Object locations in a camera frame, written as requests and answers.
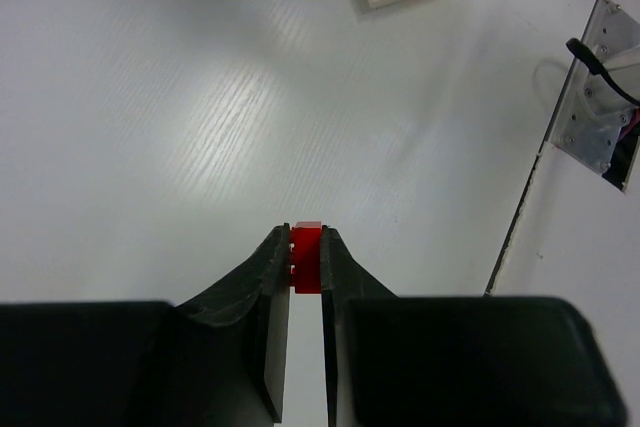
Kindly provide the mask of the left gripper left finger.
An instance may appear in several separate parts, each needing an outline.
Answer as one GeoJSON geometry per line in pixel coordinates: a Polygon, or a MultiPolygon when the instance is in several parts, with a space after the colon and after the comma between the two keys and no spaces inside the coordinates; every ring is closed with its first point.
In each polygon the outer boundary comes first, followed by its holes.
{"type": "Polygon", "coordinates": [[[177,422],[279,422],[290,300],[290,228],[178,307],[177,422]]]}

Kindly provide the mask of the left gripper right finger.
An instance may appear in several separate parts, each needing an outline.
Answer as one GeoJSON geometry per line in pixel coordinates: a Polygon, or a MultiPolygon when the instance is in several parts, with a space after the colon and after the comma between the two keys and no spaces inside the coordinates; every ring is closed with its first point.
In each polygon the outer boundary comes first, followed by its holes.
{"type": "Polygon", "coordinates": [[[362,267],[338,231],[319,247],[328,422],[392,425],[400,395],[399,298],[362,267]]]}

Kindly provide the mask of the small red lego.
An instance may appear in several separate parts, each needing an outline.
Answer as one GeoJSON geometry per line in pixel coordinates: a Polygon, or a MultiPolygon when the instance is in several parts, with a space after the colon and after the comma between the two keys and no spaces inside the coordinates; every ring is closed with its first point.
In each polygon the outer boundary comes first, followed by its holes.
{"type": "Polygon", "coordinates": [[[290,286],[296,294],[320,294],[320,221],[297,222],[290,230],[290,286]]]}

